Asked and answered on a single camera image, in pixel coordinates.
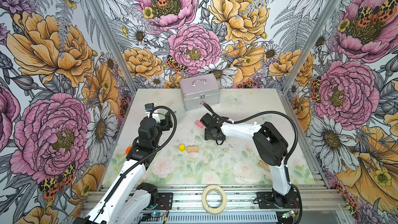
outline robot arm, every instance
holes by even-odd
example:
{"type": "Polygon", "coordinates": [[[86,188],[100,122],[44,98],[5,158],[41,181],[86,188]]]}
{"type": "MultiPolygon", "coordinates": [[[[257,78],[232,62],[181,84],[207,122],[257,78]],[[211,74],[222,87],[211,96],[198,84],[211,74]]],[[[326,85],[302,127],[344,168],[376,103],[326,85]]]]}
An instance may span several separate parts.
{"type": "Polygon", "coordinates": [[[262,125],[225,122],[226,118],[218,118],[205,114],[200,120],[206,127],[205,140],[222,141],[226,137],[237,137],[254,141],[261,159],[269,165],[273,181],[273,202],[279,207],[285,207],[290,201],[293,189],[290,184],[289,173],[285,158],[288,144],[284,137],[270,122],[262,125]]]}
{"type": "Polygon", "coordinates": [[[120,175],[86,218],[77,218],[74,224],[114,224],[116,222],[125,224],[126,221],[131,223],[131,220],[138,216],[144,208],[156,206],[158,190],[155,185],[149,183],[140,184],[132,198],[126,201],[152,162],[155,153],[161,149],[158,144],[162,131],[170,130],[173,127],[170,117],[171,110],[169,109],[164,115],[165,119],[161,120],[154,108],[153,103],[145,105],[148,117],[143,118],[140,123],[138,137],[128,149],[127,161],[124,163],[120,175]]]}

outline pink eraser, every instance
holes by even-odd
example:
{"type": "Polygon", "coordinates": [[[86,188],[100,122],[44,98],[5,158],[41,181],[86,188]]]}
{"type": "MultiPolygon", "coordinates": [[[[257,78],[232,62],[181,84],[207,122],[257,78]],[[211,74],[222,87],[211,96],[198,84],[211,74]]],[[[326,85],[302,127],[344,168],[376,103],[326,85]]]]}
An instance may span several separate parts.
{"type": "Polygon", "coordinates": [[[195,121],[195,124],[196,124],[197,126],[199,126],[200,128],[203,128],[203,127],[204,127],[204,125],[203,125],[199,120],[196,120],[196,121],[195,121]]]}

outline masking tape roll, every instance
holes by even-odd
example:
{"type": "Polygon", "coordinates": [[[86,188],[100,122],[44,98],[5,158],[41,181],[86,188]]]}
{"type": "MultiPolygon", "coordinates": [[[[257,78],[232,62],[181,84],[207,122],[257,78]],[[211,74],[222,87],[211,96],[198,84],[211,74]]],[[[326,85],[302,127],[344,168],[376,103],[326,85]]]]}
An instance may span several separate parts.
{"type": "Polygon", "coordinates": [[[220,186],[217,186],[217,185],[207,186],[207,188],[205,188],[205,190],[202,193],[202,205],[203,205],[203,208],[206,210],[206,212],[208,212],[209,214],[220,214],[222,211],[224,211],[225,206],[226,206],[225,191],[220,186]],[[208,203],[206,201],[206,197],[207,197],[207,194],[209,194],[212,191],[216,191],[221,195],[222,202],[221,202],[220,207],[212,208],[208,205],[208,203]]]}

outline table surface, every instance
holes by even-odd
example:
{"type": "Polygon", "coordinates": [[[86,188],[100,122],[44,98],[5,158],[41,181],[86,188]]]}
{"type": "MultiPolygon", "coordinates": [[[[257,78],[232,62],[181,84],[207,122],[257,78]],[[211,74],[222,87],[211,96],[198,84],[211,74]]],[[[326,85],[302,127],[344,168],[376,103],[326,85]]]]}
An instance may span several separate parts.
{"type": "MultiPolygon", "coordinates": [[[[138,127],[145,117],[144,105],[155,102],[176,112],[177,131],[168,145],[157,153],[146,173],[140,179],[160,185],[271,185],[271,174],[260,167],[259,154],[253,141],[227,137],[222,145],[204,140],[205,128],[194,124],[208,111],[202,107],[185,111],[180,89],[138,89],[126,122],[120,133],[111,162],[103,180],[112,184],[126,160],[125,150],[138,135],[138,127]],[[198,146],[198,152],[181,152],[180,144],[198,146]]],[[[220,103],[212,108],[221,116],[241,120],[258,112],[274,110],[285,113],[275,89],[221,89],[220,103]]],[[[246,123],[272,122],[285,137],[290,149],[294,140],[293,129],[282,116],[268,114],[246,123]]],[[[171,131],[163,132],[162,144],[171,131]]],[[[294,184],[315,184],[299,145],[288,161],[289,174],[294,184]]]]}

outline purple flower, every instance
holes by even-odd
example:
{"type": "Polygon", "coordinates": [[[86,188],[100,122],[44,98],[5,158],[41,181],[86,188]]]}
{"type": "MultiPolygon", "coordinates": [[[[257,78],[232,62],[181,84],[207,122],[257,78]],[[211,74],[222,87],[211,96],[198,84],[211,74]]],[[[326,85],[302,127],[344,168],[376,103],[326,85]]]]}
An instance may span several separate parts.
{"type": "Polygon", "coordinates": [[[137,9],[160,32],[180,28],[195,19],[197,0],[170,0],[171,3],[165,6],[158,6],[152,0],[136,1],[137,9]]]}
{"type": "Polygon", "coordinates": [[[7,87],[0,85],[0,152],[8,144],[12,133],[12,123],[18,117],[21,108],[17,98],[7,87]]]}
{"type": "Polygon", "coordinates": [[[41,182],[59,176],[72,163],[81,168],[88,157],[90,121],[83,103],[66,93],[33,103],[15,125],[18,149],[10,160],[11,171],[41,182]]]}
{"type": "Polygon", "coordinates": [[[7,33],[9,33],[7,27],[4,24],[0,24],[0,44],[6,45],[7,33]]]}
{"type": "Polygon", "coordinates": [[[358,10],[361,7],[375,8],[386,0],[353,0],[340,14],[334,49],[351,59],[371,63],[390,53],[398,46],[398,14],[386,22],[374,21],[360,27],[358,10]]]}
{"type": "Polygon", "coordinates": [[[35,11],[36,6],[31,4],[31,0],[0,0],[0,8],[8,11],[11,15],[15,13],[22,15],[24,11],[31,14],[35,11]]]}
{"type": "Polygon", "coordinates": [[[185,25],[168,41],[170,55],[177,63],[187,66],[187,74],[197,74],[198,69],[220,59],[221,47],[217,35],[200,25],[185,25]]]}
{"type": "Polygon", "coordinates": [[[384,224],[383,217],[373,210],[372,205],[360,198],[357,198],[359,207],[359,216],[361,224],[384,224]]]}
{"type": "Polygon", "coordinates": [[[371,68],[360,61],[335,61],[322,75],[319,86],[320,103],[315,111],[340,122],[344,130],[360,128],[376,111],[380,94],[371,68]]]}

